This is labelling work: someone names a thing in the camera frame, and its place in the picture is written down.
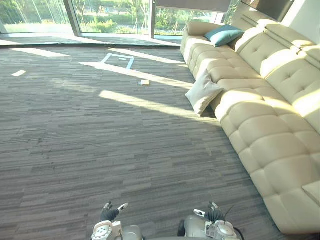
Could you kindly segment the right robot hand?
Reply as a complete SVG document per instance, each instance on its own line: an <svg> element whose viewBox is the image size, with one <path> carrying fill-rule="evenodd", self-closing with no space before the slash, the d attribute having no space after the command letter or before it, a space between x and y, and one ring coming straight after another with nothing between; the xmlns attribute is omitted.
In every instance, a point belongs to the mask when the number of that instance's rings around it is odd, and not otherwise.
<svg viewBox="0 0 320 240"><path fill-rule="evenodd" d="M209 202L208 204L208 208L209 211L205 212L199 209L194 209L193 212L202 218L205 218L207 220L209 220L210 222L215 223L218 220L225 220L224 214L222 213L222 211L220 210L220 208L218 207L217 204L215 204L214 202Z"/></svg>

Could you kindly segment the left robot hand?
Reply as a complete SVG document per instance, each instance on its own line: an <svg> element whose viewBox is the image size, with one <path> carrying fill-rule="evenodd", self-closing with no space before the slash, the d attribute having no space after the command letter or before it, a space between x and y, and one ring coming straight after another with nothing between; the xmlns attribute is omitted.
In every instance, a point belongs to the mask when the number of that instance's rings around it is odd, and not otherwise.
<svg viewBox="0 0 320 240"><path fill-rule="evenodd" d="M124 203L118 208L112 209L112 202L107 202L102 208L102 212L100 214L100 221L113 221L124 209L129 206L128 203Z"/></svg>

